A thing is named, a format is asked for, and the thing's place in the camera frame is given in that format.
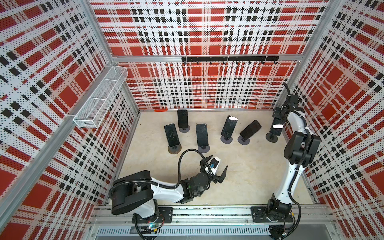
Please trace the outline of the black phone with white sticker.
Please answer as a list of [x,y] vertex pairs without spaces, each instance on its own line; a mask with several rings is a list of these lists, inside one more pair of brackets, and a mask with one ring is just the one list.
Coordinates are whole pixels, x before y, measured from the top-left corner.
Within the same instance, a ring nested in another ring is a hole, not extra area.
[[285,125],[284,119],[274,118],[270,128],[270,134],[280,136],[284,125]]

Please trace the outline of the black phone with pink edge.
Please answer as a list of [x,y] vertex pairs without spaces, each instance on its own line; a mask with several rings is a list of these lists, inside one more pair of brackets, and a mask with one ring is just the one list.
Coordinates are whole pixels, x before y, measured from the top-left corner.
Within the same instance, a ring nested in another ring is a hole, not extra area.
[[225,124],[223,126],[221,136],[230,138],[235,130],[236,124],[238,122],[238,118],[233,116],[227,116]]

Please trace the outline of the blue-edged phone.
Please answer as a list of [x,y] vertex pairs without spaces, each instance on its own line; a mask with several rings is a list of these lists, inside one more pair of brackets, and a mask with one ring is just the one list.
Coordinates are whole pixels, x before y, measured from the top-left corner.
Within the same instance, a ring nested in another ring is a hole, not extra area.
[[254,134],[256,134],[262,128],[258,120],[253,120],[247,127],[245,127],[240,136],[245,140],[250,139]]

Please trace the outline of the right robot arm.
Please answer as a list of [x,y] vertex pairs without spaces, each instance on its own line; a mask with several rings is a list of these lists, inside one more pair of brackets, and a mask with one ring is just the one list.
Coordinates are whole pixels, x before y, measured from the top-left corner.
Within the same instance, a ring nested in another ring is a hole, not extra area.
[[304,109],[299,107],[299,96],[288,94],[280,108],[273,112],[273,122],[266,134],[267,141],[276,143],[285,124],[290,124],[293,135],[284,149],[284,158],[288,160],[284,180],[276,193],[269,199],[266,217],[271,222],[286,220],[295,204],[293,193],[304,170],[310,165],[321,143],[307,123]]

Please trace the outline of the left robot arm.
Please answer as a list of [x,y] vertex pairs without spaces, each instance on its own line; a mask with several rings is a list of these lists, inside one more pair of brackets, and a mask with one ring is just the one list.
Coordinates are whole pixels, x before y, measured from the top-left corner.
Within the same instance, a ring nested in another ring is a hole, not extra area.
[[186,204],[201,197],[211,183],[222,183],[227,175],[225,168],[220,176],[216,174],[221,159],[209,156],[200,161],[200,172],[191,178],[181,180],[177,187],[151,177],[144,170],[114,181],[109,191],[112,200],[112,214],[134,213],[147,219],[159,215],[158,200]]

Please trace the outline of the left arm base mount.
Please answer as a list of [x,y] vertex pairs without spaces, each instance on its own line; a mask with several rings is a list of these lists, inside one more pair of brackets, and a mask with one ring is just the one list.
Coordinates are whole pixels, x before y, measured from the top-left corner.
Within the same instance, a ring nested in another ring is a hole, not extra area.
[[172,207],[160,207],[155,209],[155,214],[142,218],[138,214],[134,214],[132,223],[135,230],[142,240],[155,240],[160,233],[164,224],[169,224],[173,219]]

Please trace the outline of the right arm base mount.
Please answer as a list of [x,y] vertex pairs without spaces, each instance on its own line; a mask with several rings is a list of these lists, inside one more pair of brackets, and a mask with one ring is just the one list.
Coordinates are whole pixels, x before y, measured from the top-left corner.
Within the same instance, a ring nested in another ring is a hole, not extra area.
[[269,199],[265,207],[251,207],[251,215],[254,223],[283,223],[283,225],[269,226],[272,240],[285,240],[298,228],[302,218],[302,207],[288,192],[288,199],[298,206],[298,214],[292,211],[291,203],[283,203],[275,195]]

